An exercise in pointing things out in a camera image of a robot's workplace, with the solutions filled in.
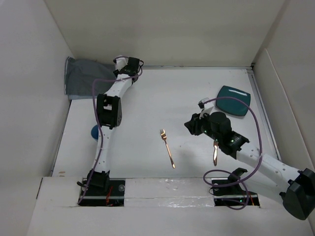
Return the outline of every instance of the purple cable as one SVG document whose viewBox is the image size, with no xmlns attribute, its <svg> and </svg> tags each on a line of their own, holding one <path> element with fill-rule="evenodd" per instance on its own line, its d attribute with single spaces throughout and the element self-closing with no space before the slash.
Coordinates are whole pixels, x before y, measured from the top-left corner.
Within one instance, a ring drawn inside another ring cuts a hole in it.
<svg viewBox="0 0 315 236">
<path fill-rule="evenodd" d="M 124 56 L 120 56 L 120 57 L 116 57 L 115 59 L 119 59 L 119 58 L 128 58 L 128 57 L 124 57 Z M 118 79 L 118 80 L 105 80 L 105 79 L 95 79 L 92 83 L 92 101 L 93 101 L 93 109 L 94 109 L 94 115 L 95 115 L 95 119 L 96 119 L 96 123 L 97 123 L 97 127 L 99 129 L 99 132 L 100 132 L 100 148 L 99 148 L 99 152 L 98 152 L 98 155 L 97 155 L 97 158 L 96 158 L 96 161 L 95 161 L 95 164 L 91 170 L 91 173 L 89 175 L 89 178 L 88 178 L 88 181 L 85 185 L 85 189 L 84 189 L 84 192 L 81 196 L 81 198 L 79 199 L 78 201 L 78 204 L 81 203 L 81 201 L 83 200 L 83 198 L 85 197 L 86 193 L 87 193 L 87 190 L 89 188 L 89 185 L 90 185 L 90 182 L 91 182 L 91 179 L 92 179 L 92 175 L 95 171 L 95 168 L 96 168 L 96 165 L 98 163 L 98 160 L 99 160 L 99 157 L 100 157 L 100 154 L 102 152 L 102 148 L 103 148 L 103 143 L 104 143 L 104 138 L 103 138 L 103 132 L 102 132 L 102 128 L 100 126 L 100 123 L 99 123 L 99 120 L 98 120 L 98 116 L 97 116 L 97 111 L 96 111 L 96 104 L 95 104 L 95 84 L 97 82 L 109 82 L 109 83 L 112 83 L 112 82 L 118 82 L 118 81 L 123 81 L 123 80 L 128 80 L 128 79 L 136 79 L 138 78 L 140 75 L 142 75 L 142 68 L 140 68 L 140 74 L 138 75 L 135 75 L 135 76 L 131 76 L 131 77 L 127 77 L 127 78 L 123 78 L 123 79 Z"/>
<path fill-rule="evenodd" d="M 245 102 L 243 102 L 242 100 L 237 99 L 237 98 L 235 98 L 235 97 L 217 97 L 217 98 L 213 98 L 213 99 L 210 99 L 210 100 L 204 102 L 204 104 L 209 103 L 209 102 L 212 102 L 212 101 L 221 100 L 221 99 L 233 99 L 233 100 L 236 100 L 236 101 L 242 103 L 244 106 L 246 106 L 246 107 L 249 109 L 249 111 L 251 112 L 251 114 L 252 114 L 252 116 L 253 116 L 253 118 L 254 118 L 254 120 L 255 120 L 255 124 L 256 124 L 256 127 L 257 127 L 258 141 L 259 141 L 259 156 L 260 156 L 260 157 L 259 157 L 258 164 L 257 164 L 257 166 L 255 167 L 255 169 L 254 169 L 248 176 L 246 176 L 245 178 L 243 178 L 243 179 L 238 178 L 239 180 L 236 181 L 236 182 L 228 183 L 228 184 L 212 184 L 212 183 L 210 183 L 210 182 L 208 182 L 208 181 L 206 180 L 206 175 L 209 174 L 209 173 L 211 173 L 211 172 L 223 172 L 223 173 L 227 173 L 227 174 L 232 174 L 231 172 L 225 171 L 225 170 L 210 170 L 210 171 L 207 171 L 207 172 L 203 175 L 203 181 L 204 181 L 206 184 L 210 185 L 211 187 L 215 187 L 215 188 L 231 187 L 231 186 L 234 186 L 234 185 L 236 185 L 236 184 L 240 184 L 240 183 L 241 183 L 241 184 L 244 186 L 244 188 L 245 188 L 245 190 L 246 190 L 246 194 L 247 194 L 247 198 L 246 198 L 246 203 L 245 203 L 245 205 L 242 206 L 241 208 L 232 208 L 232 207 L 230 207 L 230 206 L 227 206 L 227 207 L 229 207 L 229 208 L 231 208 L 231 209 L 234 209 L 234 210 L 241 210 L 241 209 L 243 209 L 243 208 L 246 207 L 246 205 L 247 205 L 247 203 L 248 203 L 248 201 L 249 201 L 249 192 L 248 192 L 248 190 L 247 190 L 247 187 L 246 187 L 245 184 L 244 184 L 244 181 L 247 180 L 247 179 L 249 179 L 250 177 L 252 177 L 252 176 L 258 171 L 258 169 L 259 169 L 259 167 L 260 167 L 260 165 L 261 165 L 261 162 L 262 162 L 262 155 L 261 155 L 261 154 L 262 154 L 261 134 L 260 134 L 260 129 L 259 129 L 259 125 L 258 125 L 258 120 L 257 120 L 257 117 L 256 117 L 254 111 L 253 111 Z M 228 200 L 228 199 L 225 199 L 225 201 L 238 202 L 238 201 L 236 201 L 236 200 Z"/>
</svg>

